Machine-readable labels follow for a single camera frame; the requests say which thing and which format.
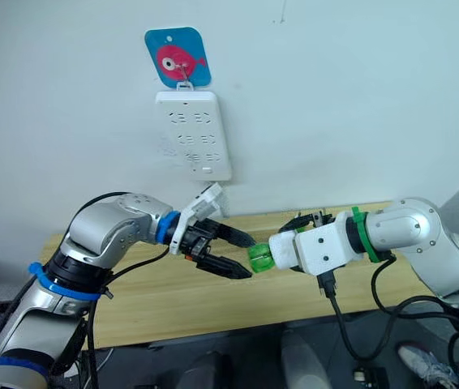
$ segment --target shoe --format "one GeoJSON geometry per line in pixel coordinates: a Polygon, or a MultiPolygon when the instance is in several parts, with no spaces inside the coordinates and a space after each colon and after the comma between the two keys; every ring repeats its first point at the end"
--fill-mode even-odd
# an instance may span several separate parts
{"type": "Polygon", "coordinates": [[[440,363],[435,355],[420,345],[400,344],[397,347],[397,354],[402,363],[416,373],[429,387],[441,385],[446,389],[459,388],[459,376],[453,369],[440,363]]]}

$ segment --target wall-mounted power strip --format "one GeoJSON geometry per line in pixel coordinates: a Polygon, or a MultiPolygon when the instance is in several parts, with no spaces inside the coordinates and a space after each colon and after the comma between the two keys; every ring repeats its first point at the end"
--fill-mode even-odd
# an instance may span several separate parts
{"type": "Polygon", "coordinates": [[[158,92],[156,105],[165,130],[192,179],[231,179],[221,112],[214,93],[158,92]]]}

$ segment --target floor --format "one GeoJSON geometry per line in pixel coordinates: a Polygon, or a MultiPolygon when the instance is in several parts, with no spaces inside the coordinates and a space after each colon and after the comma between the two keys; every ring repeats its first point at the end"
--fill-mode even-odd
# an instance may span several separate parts
{"type": "MultiPolygon", "coordinates": [[[[379,311],[349,317],[350,339],[359,352],[369,353],[379,341],[386,323],[379,311]]],[[[357,362],[347,353],[334,318],[318,318],[292,323],[195,336],[150,345],[116,348],[99,373],[100,388],[133,388],[157,385],[173,389],[181,373],[199,356],[210,352],[229,355],[234,364],[233,388],[284,388],[280,368],[280,340],[286,328],[296,331],[317,353],[327,370],[332,387],[361,387],[352,379],[357,362]]],[[[410,320],[398,320],[388,346],[371,362],[387,370],[390,388],[421,387],[421,383],[398,360],[395,346],[402,341],[426,345],[441,361],[447,361],[447,345],[425,327],[410,320]]],[[[109,350],[98,351],[98,364],[109,350]]],[[[459,347],[456,350],[459,361],[459,347]]],[[[64,387],[75,386],[67,379],[64,387]]]]}

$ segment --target blue sticker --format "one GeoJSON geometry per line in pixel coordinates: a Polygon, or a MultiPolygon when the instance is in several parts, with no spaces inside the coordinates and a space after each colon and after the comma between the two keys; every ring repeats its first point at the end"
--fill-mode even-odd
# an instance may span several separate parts
{"type": "Polygon", "coordinates": [[[149,30],[145,34],[150,56],[159,78],[169,88],[188,78],[194,87],[212,81],[203,40],[192,27],[149,30]]]}

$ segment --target wooden table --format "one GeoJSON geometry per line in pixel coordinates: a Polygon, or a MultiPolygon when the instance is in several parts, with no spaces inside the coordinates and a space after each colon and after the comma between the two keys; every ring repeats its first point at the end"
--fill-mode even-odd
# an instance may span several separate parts
{"type": "MultiPolygon", "coordinates": [[[[386,206],[386,203],[367,204],[360,209],[373,211],[386,206]]],[[[350,207],[324,211],[336,215],[344,209],[350,207]]],[[[297,214],[298,211],[237,216],[224,223],[249,232],[257,242],[266,242],[297,214]]],[[[61,236],[55,235],[47,242],[41,254],[43,262],[55,251],[60,239],[61,236]]],[[[163,249],[164,246],[138,243],[114,270],[149,259],[163,249]]],[[[212,243],[212,252],[236,259],[249,268],[244,249],[217,240],[212,243]]],[[[408,262],[401,255],[398,258],[378,281],[380,297],[387,306],[416,294],[430,294],[408,262]]],[[[377,266],[364,259],[336,270],[337,298],[344,312],[376,308],[370,278],[377,266]]],[[[180,255],[169,254],[129,272],[109,288],[114,299],[103,297],[98,304],[95,323],[98,348],[333,314],[313,276],[274,268],[247,280],[227,280],[195,269],[194,263],[180,255]]]]}

